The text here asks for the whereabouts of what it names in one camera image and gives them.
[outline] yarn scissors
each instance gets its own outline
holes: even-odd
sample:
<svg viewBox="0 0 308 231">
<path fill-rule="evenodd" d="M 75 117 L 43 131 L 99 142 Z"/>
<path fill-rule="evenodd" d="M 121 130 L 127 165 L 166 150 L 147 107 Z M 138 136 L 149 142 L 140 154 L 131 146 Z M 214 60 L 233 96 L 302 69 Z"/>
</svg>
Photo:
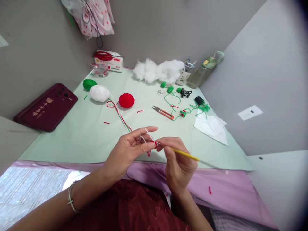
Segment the yarn scissors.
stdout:
<svg viewBox="0 0 308 231">
<path fill-rule="evenodd" d="M 166 116 L 167 118 L 173 120 L 174 119 L 174 116 L 169 114 L 168 112 L 165 112 L 164 110 L 160 109 L 159 107 L 156 107 L 153 105 L 153 109 L 157 112 L 159 112 L 160 114 Z"/>
<path fill-rule="evenodd" d="M 111 61 L 113 58 L 124 58 L 124 56 L 114 56 L 108 52 L 100 51 L 96 57 L 103 61 Z"/>
</svg>

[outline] phone case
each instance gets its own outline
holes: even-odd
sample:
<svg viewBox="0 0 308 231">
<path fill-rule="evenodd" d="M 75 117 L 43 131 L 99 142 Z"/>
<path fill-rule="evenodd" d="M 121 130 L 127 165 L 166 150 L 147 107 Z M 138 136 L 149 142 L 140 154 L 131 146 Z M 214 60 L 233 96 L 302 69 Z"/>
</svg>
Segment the phone case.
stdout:
<svg viewBox="0 0 308 231">
<path fill-rule="evenodd" d="M 66 86 L 56 83 L 18 113 L 14 121 L 36 130 L 51 132 L 77 100 L 77 96 Z"/>
</svg>

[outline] purple blanket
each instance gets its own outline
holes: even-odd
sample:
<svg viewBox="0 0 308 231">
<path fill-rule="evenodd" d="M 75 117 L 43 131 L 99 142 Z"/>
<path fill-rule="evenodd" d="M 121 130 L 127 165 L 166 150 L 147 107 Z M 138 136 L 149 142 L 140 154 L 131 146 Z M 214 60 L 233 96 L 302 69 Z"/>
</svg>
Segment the purple blanket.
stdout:
<svg viewBox="0 0 308 231">
<path fill-rule="evenodd" d="M 19 160 L 12 166 L 64 168 L 92 172 L 102 165 L 103 163 L 73 164 Z M 136 180 L 170 193 L 166 183 L 164 164 L 133 163 L 123 178 Z M 245 171 L 197 169 L 188 187 L 197 204 L 277 229 Z"/>
</svg>

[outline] pen holder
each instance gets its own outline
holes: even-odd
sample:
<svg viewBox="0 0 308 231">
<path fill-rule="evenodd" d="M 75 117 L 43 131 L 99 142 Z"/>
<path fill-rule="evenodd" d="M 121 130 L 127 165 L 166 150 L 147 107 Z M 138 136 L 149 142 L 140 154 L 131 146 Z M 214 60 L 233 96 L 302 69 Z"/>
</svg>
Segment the pen holder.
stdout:
<svg viewBox="0 0 308 231">
<path fill-rule="evenodd" d="M 194 68 L 195 68 L 195 66 L 193 66 L 191 63 L 186 63 L 185 68 L 183 70 L 181 70 L 181 75 L 177 79 L 175 84 L 179 85 L 179 86 L 183 86 L 186 83 L 188 77 L 193 72 Z"/>
</svg>

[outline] woman's left hand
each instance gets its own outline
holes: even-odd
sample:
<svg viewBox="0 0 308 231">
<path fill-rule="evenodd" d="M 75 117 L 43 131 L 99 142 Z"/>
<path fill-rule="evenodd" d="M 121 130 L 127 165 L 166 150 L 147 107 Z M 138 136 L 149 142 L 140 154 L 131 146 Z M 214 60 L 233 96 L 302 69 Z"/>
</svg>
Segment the woman's left hand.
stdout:
<svg viewBox="0 0 308 231">
<path fill-rule="evenodd" d="M 154 132 L 158 127 L 146 127 L 148 132 Z M 126 173 L 132 162 L 141 154 L 155 149 L 155 143 L 150 142 L 149 135 L 144 128 L 138 128 L 120 137 L 104 163 L 102 170 L 111 181 L 119 181 Z"/>
</svg>

